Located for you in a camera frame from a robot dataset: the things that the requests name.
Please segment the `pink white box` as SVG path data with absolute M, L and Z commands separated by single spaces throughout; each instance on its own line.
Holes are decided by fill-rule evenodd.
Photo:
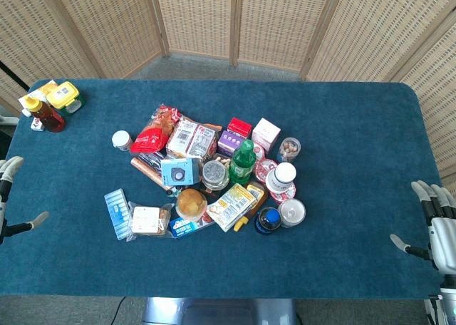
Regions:
M 262 146 L 265 153 L 268 153 L 273 148 L 280 132 L 281 128 L 267 119 L 261 118 L 252 131 L 252 141 Z

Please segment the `yellow white flat packet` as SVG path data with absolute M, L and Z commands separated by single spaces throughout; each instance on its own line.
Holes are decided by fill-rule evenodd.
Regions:
M 25 96 L 19 98 L 19 102 L 23 108 L 26 108 L 26 97 L 35 98 L 48 104 L 47 95 L 58 87 L 58 84 L 54 80 L 50 80 L 41 87 L 29 92 Z

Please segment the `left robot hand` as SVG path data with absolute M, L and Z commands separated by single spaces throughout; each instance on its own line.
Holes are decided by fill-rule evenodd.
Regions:
M 16 173 L 24 163 L 24 159 L 14 156 L 8 160 L 0 160 L 0 245 L 5 237 L 13 237 L 22 232 L 28 232 L 41 226 L 48 218 L 48 211 L 42 212 L 34 220 L 23 222 L 17 225 L 8 225 L 6 216 L 6 206 L 9 193 L 14 182 Z

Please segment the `blue cap dark bottle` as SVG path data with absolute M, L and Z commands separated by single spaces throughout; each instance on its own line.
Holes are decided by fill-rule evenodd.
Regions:
M 254 221 L 254 228 L 260 234 L 271 234 L 281 226 L 281 216 L 274 207 L 265 207 L 258 211 Z

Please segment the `light blue tissue pack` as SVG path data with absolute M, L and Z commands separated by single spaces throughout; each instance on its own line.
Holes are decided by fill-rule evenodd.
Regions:
M 126 239 L 130 234 L 130 212 L 123 189 L 117 189 L 104 196 L 117 240 Z

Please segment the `white lid small jar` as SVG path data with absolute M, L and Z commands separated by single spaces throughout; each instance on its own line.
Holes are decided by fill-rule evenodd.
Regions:
M 112 135 L 112 144 L 114 148 L 121 151 L 129 151 L 133 140 L 130 134 L 125 130 L 118 130 Z

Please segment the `clear jar of nuts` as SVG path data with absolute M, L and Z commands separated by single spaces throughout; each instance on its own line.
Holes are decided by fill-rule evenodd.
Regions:
M 301 151 L 301 143 L 298 139 L 289 137 L 283 139 L 277 153 L 277 160 L 280 163 L 292 163 Z

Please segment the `amber squeeze bottle yellow nozzle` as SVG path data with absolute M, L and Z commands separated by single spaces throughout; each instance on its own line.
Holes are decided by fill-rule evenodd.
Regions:
M 246 189 L 250 192 L 254 198 L 255 202 L 249 208 L 249 211 L 246 212 L 234 225 L 234 231 L 238 232 L 244 225 L 246 225 L 250 219 L 258 212 L 259 208 L 265 203 L 266 199 L 269 196 L 268 190 L 261 183 L 256 181 L 249 181 L 247 183 Z

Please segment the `yellow white printed packet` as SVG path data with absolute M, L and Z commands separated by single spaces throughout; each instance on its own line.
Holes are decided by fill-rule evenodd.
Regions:
M 252 193 L 236 183 L 207 207 L 207 214 L 224 232 L 227 232 L 250 210 L 255 201 Z

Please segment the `purple box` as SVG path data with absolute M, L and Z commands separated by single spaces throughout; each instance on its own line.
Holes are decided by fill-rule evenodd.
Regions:
M 242 136 L 224 130 L 217 142 L 217 152 L 231 157 L 244 141 L 245 139 Z

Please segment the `red white foil cup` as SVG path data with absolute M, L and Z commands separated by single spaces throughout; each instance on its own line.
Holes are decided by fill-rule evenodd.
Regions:
M 285 192 L 280 193 L 280 194 L 276 194 L 276 193 L 270 192 L 270 195 L 271 195 L 271 198 L 273 199 L 273 201 L 277 205 L 280 205 L 284 201 L 293 199 L 295 197 L 295 195 L 296 195 L 296 186 L 295 186 L 294 183 L 292 183 L 290 185 L 289 189 L 286 190 Z
M 256 155 L 256 162 L 253 173 L 260 183 L 265 184 L 266 176 L 271 170 L 277 167 L 278 163 L 267 158 L 263 147 L 257 143 L 254 143 L 254 153 Z

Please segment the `blue table cloth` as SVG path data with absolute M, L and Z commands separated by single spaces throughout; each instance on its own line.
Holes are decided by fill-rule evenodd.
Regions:
M 74 80 L 85 98 L 61 133 L 21 118 L 10 223 L 47 211 L 36 230 L 0 244 L 0 295 L 194 298 L 422 299 L 437 271 L 395 248 L 397 233 L 426 246 L 411 182 L 439 183 L 418 98 L 403 83 Z M 112 134 L 135 135 L 162 104 L 227 125 L 267 119 L 295 137 L 296 197 L 305 220 L 270 235 L 217 225 L 183 239 L 115 236 L 104 197 L 122 189 L 145 206 L 168 202 Z

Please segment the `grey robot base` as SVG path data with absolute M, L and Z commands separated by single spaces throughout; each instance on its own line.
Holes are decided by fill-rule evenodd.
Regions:
M 292 299 L 148 297 L 142 325 L 302 325 Z

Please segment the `white barcode snack pack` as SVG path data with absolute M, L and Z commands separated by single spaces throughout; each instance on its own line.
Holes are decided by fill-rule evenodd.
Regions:
M 166 144 L 167 155 L 172 158 L 184 158 L 198 125 L 191 120 L 180 120 Z

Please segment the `red snack bag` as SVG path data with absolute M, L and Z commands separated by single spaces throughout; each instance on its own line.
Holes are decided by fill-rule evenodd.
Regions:
M 182 115 L 177 108 L 160 105 L 155 114 L 151 116 L 149 123 L 130 146 L 130 152 L 132 154 L 148 154 L 161 151 L 166 146 L 181 117 Z

